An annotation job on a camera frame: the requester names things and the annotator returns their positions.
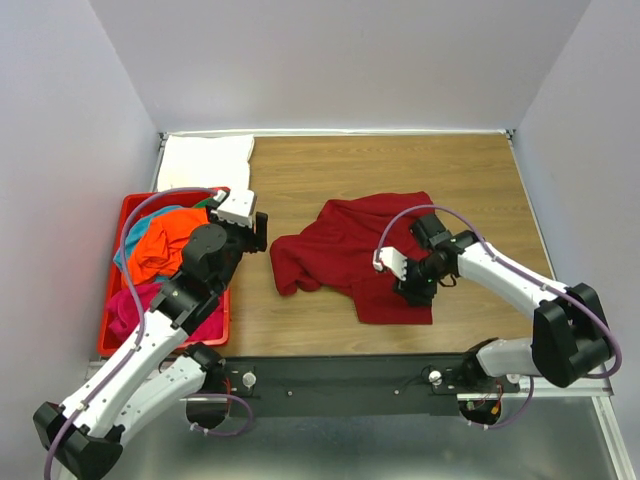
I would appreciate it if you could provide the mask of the dark red t shirt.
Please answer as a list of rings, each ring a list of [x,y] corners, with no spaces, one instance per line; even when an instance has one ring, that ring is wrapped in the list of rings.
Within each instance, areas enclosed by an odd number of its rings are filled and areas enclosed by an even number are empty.
[[[358,320],[370,325],[430,325],[429,306],[411,306],[393,291],[393,274],[378,273],[374,252],[388,223],[401,211],[431,202],[424,192],[381,193],[329,200],[317,219],[296,235],[272,242],[278,293],[289,296],[326,286],[348,296]]]

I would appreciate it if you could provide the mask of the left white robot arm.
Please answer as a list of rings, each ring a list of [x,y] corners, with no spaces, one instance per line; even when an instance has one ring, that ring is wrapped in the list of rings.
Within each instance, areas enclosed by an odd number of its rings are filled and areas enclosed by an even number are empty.
[[[104,478],[125,446],[172,404],[220,387],[221,358],[202,343],[164,373],[151,373],[217,308],[242,256],[266,250],[267,225],[262,212],[234,217],[215,211],[212,222],[194,230],[178,272],[116,353],[61,404],[37,409],[33,420],[47,451],[46,478],[55,462],[78,479]]]

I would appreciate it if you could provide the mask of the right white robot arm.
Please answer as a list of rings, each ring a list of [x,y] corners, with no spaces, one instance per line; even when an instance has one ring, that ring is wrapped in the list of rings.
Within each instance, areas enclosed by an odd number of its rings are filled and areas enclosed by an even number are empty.
[[[395,277],[394,290],[412,306],[428,306],[445,278],[472,281],[513,306],[532,322],[530,336],[488,339],[468,350],[460,379],[480,392],[508,375],[542,377],[565,388],[610,362],[620,363],[596,291],[580,283],[567,286],[506,257],[472,229],[452,234],[427,214],[410,233],[426,256],[412,260],[392,246],[374,254],[377,270]]]

